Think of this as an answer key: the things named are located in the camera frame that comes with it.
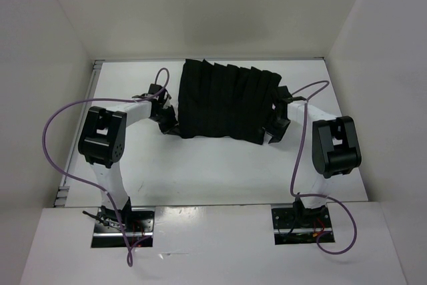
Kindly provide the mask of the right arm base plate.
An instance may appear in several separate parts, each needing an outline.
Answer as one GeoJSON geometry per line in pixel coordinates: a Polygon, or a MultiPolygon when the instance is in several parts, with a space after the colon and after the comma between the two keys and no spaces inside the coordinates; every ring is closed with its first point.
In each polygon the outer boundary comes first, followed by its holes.
{"type": "Polygon", "coordinates": [[[292,207],[271,209],[275,245],[334,243],[335,238],[328,209],[297,210],[292,207]]]}

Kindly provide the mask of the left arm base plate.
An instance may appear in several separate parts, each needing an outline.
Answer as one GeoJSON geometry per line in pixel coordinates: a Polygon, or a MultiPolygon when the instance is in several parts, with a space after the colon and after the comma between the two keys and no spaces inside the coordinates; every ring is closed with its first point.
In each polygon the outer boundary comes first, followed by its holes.
{"type": "MultiPolygon", "coordinates": [[[[125,225],[125,233],[129,245],[135,248],[153,246],[155,208],[133,208],[130,221],[125,225]]],[[[98,210],[95,219],[91,247],[92,248],[124,248],[125,242],[116,221],[101,218],[98,210]]]]}

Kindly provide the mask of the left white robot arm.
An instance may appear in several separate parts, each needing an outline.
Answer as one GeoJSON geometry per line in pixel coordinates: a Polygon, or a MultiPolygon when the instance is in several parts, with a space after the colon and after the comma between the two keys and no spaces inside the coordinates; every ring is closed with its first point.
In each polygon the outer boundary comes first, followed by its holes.
{"type": "Polygon", "coordinates": [[[125,191],[120,159],[124,155],[126,129],[144,119],[158,124],[161,133],[176,133],[177,118],[171,96],[161,85],[152,83],[149,91],[131,102],[114,107],[92,106],[87,112],[78,142],[78,152],[89,163],[101,187],[99,220],[117,231],[133,223],[131,200],[125,191]]]}

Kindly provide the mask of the black pleated skirt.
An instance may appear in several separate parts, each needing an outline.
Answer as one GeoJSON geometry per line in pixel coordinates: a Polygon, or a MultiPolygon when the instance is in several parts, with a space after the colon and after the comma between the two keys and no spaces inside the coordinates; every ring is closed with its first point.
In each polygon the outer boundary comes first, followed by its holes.
{"type": "Polygon", "coordinates": [[[282,77],[274,72],[187,59],[179,83],[180,136],[230,137],[262,145],[282,77]]]}

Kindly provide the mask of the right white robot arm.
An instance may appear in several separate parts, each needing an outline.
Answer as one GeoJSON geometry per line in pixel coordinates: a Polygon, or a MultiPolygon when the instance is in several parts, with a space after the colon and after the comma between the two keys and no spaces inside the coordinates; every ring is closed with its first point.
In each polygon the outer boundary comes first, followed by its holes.
{"type": "Polygon", "coordinates": [[[290,191],[294,197],[292,218],[300,227],[318,220],[330,200],[330,179],[350,174],[360,166],[362,154],[356,126],[350,116],[338,116],[312,105],[307,97],[292,95],[286,86],[274,92],[274,110],[267,122],[266,133],[271,144],[279,143],[291,123],[302,126],[290,191]],[[311,156],[312,187],[307,192],[295,191],[302,158],[311,156]]]}

